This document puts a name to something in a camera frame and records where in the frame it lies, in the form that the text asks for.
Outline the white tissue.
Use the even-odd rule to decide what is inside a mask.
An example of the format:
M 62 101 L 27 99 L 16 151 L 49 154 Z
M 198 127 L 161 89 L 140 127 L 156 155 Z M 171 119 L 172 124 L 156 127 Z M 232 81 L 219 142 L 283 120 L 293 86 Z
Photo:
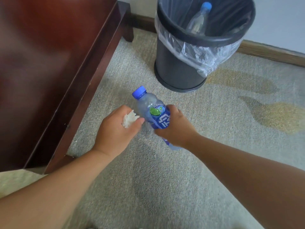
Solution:
M 140 116 L 132 110 L 124 116 L 122 126 L 124 128 L 129 128 L 138 118 L 140 118 Z

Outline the person's left forearm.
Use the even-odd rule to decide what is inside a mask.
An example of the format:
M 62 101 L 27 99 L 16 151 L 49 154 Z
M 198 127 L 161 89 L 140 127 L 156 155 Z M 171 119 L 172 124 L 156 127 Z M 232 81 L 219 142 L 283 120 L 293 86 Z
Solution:
M 61 229 L 92 182 L 115 158 L 91 150 L 0 199 L 0 229 Z

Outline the person's left hand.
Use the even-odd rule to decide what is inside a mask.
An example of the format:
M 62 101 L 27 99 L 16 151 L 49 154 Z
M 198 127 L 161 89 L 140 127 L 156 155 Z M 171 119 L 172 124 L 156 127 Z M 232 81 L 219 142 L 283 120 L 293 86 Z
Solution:
M 120 155 L 139 133 L 139 131 L 126 131 L 122 126 L 124 116 L 131 111 L 130 107 L 122 105 L 103 119 L 92 150 L 112 159 Z

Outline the person's right hand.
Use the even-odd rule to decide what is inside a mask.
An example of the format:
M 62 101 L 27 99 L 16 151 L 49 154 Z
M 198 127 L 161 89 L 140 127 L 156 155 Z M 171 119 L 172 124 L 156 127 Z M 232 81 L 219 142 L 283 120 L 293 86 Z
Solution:
M 167 105 L 170 111 L 168 135 L 160 136 L 177 147 L 187 149 L 193 140 L 200 136 L 194 126 L 175 105 Z

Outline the clear plastic bin liner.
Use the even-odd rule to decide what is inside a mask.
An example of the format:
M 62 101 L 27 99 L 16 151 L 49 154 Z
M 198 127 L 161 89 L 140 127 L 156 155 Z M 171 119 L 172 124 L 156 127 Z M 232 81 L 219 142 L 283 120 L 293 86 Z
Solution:
M 256 11 L 252 7 L 214 11 L 212 6 L 204 36 L 186 31 L 188 23 L 199 11 L 178 11 L 174 16 L 173 11 L 167 14 L 158 8 L 155 28 L 158 38 L 174 57 L 194 68 L 200 76 L 207 77 L 238 50 L 253 24 Z

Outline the person's right forearm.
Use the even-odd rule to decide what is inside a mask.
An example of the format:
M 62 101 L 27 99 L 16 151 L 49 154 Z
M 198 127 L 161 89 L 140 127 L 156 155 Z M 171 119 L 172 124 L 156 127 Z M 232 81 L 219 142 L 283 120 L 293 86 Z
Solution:
M 197 133 L 181 146 L 217 177 L 264 229 L 305 229 L 305 171 Z

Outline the blue label plastic bottle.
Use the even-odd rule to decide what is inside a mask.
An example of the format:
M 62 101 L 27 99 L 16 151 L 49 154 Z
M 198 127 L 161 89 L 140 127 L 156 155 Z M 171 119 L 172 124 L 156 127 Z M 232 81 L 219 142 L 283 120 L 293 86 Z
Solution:
M 156 129 L 165 129 L 170 123 L 170 111 L 167 106 L 159 100 L 154 94 L 146 91 L 144 86 L 140 86 L 132 96 L 137 101 L 138 112 L 151 127 Z

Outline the black trash bin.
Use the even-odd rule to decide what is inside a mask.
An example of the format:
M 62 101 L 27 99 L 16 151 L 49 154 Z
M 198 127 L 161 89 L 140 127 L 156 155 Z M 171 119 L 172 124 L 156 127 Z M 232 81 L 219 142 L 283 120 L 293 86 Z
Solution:
M 232 7 L 255 8 L 254 0 L 158 0 L 157 9 L 177 16 L 178 11 L 198 11 L 204 2 L 210 2 L 214 11 Z M 155 76 L 166 88 L 175 92 L 191 92 L 200 88 L 207 77 L 202 77 L 189 65 L 179 61 L 157 38 L 157 54 L 154 63 Z

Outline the dark red wooden table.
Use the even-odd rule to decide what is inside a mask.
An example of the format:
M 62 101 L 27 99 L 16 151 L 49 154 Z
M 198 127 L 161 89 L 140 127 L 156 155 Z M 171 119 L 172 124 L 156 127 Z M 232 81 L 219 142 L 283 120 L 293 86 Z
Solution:
M 0 172 L 48 174 L 66 155 L 123 37 L 120 0 L 0 0 Z

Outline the clear plastic bottle blue cap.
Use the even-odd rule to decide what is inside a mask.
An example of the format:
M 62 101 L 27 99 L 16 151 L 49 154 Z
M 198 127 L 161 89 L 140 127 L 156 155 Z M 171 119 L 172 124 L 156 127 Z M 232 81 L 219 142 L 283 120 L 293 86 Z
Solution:
M 200 11 L 196 13 L 186 27 L 186 31 L 199 36 L 204 36 L 208 23 L 208 16 L 212 9 L 210 2 L 204 2 Z

